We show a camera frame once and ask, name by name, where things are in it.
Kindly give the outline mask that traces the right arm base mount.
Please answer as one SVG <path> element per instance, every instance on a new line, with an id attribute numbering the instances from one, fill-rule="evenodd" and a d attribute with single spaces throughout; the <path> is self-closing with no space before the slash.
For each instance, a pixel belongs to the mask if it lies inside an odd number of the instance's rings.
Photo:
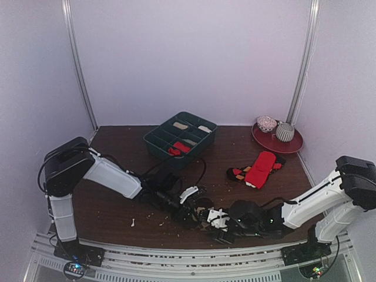
<path id="1" fill-rule="evenodd" d="M 283 247 L 281 255 L 285 266 L 301 264 L 299 273 L 307 279 L 313 280 L 324 274 L 323 258 L 331 254 L 331 244 L 305 242 L 293 246 Z"/>

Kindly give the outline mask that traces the brown argyle sock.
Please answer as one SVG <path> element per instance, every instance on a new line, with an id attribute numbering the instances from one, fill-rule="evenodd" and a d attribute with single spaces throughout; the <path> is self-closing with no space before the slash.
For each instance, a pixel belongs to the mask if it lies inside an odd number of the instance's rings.
<path id="1" fill-rule="evenodd" d="M 210 225 L 207 221 L 209 211 L 214 209 L 214 203 L 207 197 L 202 197 L 197 199 L 193 203 L 193 209 L 204 208 L 202 215 L 202 223 L 200 225 L 189 225 L 185 224 L 184 227 L 189 230 L 199 230 L 204 231 L 204 227 Z"/>

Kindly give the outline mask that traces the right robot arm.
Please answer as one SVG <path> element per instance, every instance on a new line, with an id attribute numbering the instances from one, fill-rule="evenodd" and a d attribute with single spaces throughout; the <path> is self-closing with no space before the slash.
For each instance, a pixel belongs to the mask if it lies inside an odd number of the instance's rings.
<path id="1" fill-rule="evenodd" d="M 305 259 L 314 259 L 360 213 L 375 209 L 375 164 L 341 156 L 336 165 L 321 183 L 293 200 L 270 209 L 237 200 L 229 209 L 201 211 L 200 220 L 217 231 L 217 241 L 232 244 L 237 236 L 281 239 L 330 210 L 313 225 L 313 237 L 301 246 Z"/>

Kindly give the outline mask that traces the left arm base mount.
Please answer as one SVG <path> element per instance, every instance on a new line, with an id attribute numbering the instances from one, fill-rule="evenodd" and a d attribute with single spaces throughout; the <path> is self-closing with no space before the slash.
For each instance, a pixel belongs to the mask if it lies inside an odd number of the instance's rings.
<path id="1" fill-rule="evenodd" d="M 105 250 L 100 247 L 81 244 L 78 239 L 62 242 L 57 240 L 54 256 L 67 260 L 63 266 L 63 275 L 71 281 L 82 279 L 91 266 L 100 267 Z"/>

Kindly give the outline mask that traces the red snowflake sock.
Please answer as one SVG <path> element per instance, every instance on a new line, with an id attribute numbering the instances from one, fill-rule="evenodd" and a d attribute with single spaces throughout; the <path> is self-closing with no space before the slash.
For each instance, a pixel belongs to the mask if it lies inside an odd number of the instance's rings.
<path id="1" fill-rule="evenodd" d="M 172 157 L 180 157 L 182 155 L 182 152 L 179 150 L 179 149 L 176 149 L 174 147 L 170 147 L 168 148 L 167 152 L 169 153 L 169 155 L 171 155 Z"/>

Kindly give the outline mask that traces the green compartment tray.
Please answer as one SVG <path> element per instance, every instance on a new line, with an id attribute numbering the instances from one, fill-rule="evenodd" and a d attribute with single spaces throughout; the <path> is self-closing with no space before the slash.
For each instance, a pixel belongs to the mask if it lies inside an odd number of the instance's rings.
<path id="1" fill-rule="evenodd" d="M 188 125 L 189 128 L 180 130 L 173 126 L 174 122 Z M 200 125 L 208 127 L 211 133 L 198 129 Z M 146 133 L 143 140 L 146 144 L 147 151 L 151 155 L 160 160 L 165 160 L 167 164 L 175 169 L 182 170 L 214 142 L 216 130 L 217 125 L 209 120 L 189 112 L 179 112 Z M 193 146 L 185 142 L 185 139 L 193 140 L 197 142 L 197 145 Z M 170 147 L 174 147 L 173 144 L 175 142 L 182 142 L 189 146 L 191 150 L 188 153 L 182 152 L 180 157 L 172 157 L 167 150 Z"/>

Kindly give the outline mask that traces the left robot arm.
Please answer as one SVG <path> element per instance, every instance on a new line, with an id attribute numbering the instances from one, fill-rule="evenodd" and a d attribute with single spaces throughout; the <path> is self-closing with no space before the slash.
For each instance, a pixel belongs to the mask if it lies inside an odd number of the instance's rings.
<path id="1" fill-rule="evenodd" d="M 184 189 L 182 179 L 160 163 L 144 173 L 135 173 L 112 156 L 97 152 L 84 137 L 70 140 L 45 156 L 37 184 L 47 198 L 61 250 L 72 261 L 85 254 L 77 242 L 72 203 L 73 191 L 81 180 L 100 184 L 127 199 L 137 198 L 169 212 L 177 221 L 196 219 L 196 201 L 206 192 L 197 183 Z"/>

